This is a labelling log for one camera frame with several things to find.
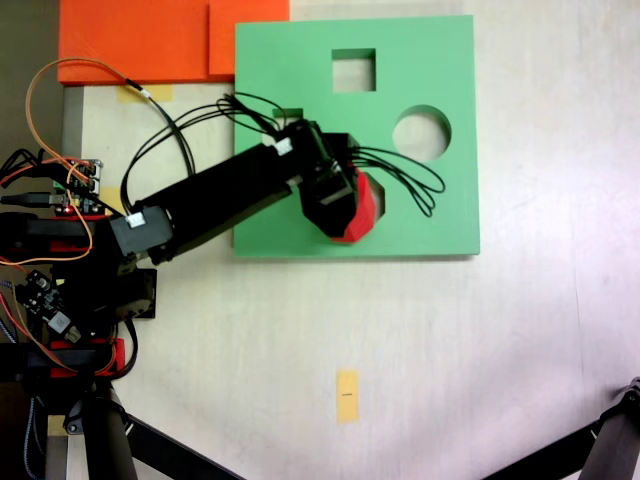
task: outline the circular hole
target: circular hole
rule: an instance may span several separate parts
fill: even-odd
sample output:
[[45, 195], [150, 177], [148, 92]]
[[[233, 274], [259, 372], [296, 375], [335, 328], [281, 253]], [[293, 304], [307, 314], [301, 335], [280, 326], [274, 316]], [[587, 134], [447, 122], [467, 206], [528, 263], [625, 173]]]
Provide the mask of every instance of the circular hole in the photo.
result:
[[451, 125], [440, 110], [417, 105], [405, 110], [393, 129], [399, 153], [419, 162], [440, 157], [451, 143]]

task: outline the black tripod leg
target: black tripod leg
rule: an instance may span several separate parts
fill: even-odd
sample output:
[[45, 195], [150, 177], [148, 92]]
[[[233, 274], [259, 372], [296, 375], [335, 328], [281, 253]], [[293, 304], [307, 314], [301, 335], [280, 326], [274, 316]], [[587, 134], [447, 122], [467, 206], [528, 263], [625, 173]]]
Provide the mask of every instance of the black tripod leg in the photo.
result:
[[608, 418], [598, 434], [580, 480], [631, 480], [640, 453], [640, 430], [627, 411]]
[[133, 456], [174, 480], [243, 480], [222, 465], [129, 416]]
[[566, 478], [584, 466], [595, 442], [594, 435], [598, 432], [598, 428], [598, 422], [593, 422], [488, 476], [485, 480], [561, 480]]
[[118, 407], [89, 398], [82, 410], [82, 428], [91, 480], [137, 480], [133, 457]]

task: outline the green foam board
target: green foam board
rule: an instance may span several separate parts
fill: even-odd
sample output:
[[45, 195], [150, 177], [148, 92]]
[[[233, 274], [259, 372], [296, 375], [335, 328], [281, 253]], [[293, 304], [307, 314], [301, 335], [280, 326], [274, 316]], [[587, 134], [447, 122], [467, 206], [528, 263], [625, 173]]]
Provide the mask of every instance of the green foam board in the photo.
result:
[[[473, 19], [470, 16], [239, 24], [236, 89], [301, 109], [325, 132], [349, 132], [363, 146], [394, 150], [403, 112], [428, 106], [450, 125], [447, 150], [429, 162], [445, 180], [431, 218], [401, 184], [369, 170], [386, 192], [386, 212], [352, 245], [335, 244], [303, 215], [297, 194], [234, 230], [238, 256], [363, 257], [480, 252]], [[375, 91], [334, 93], [332, 59], [375, 55]], [[248, 103], [264, 114], [269, 106]], [[235, 149], [261, 141], [236, 127]], [[393, 160], [397, 165], [406, 165]], [[427, 183], [428, 175], [410, 171]]]

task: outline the orange board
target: orange board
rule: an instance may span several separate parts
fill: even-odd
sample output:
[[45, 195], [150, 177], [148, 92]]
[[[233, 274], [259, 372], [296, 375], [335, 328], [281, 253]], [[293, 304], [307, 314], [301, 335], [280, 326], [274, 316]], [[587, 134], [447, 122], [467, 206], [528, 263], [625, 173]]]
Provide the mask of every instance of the orange board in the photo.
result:
[[[60, 0], [60, 57], [96, 58], [141, 83], [205, 82], [208, 8], [209, 0]], [[58, 79], [122, 83], [73, 64], [60, 66]]]
[[235, 77], [236, 23], [286, 22], [289, 0], [210, 0], [209, 78], [233, 82]]

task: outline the white table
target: white table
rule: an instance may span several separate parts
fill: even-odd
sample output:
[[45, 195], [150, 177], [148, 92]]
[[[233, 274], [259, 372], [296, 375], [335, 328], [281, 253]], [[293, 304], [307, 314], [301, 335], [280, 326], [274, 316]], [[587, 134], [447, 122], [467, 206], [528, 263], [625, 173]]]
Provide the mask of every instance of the white table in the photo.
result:
[[[251, 480], [478, 479], [640, 373], [640, 4], [292, 2], [294, 20], [436, 14], [475, 16], [482, 254], [249, 261], [223, 235], [160, 268], [158, 318], [137, 323], [138, 364], [115, 384], [128, 411]], [[164, 106], [230, 90], [177, 85]], [[119, 185], [162, 120], [112, 87], [83, 105], [82, 154]], [[198, 169], [231, 136], [222, 120], [189, 129]], [[132, 198], [183, 175], [166, 142]], [[343, 368], [360, 374], [360, 420], [339, 425]]]

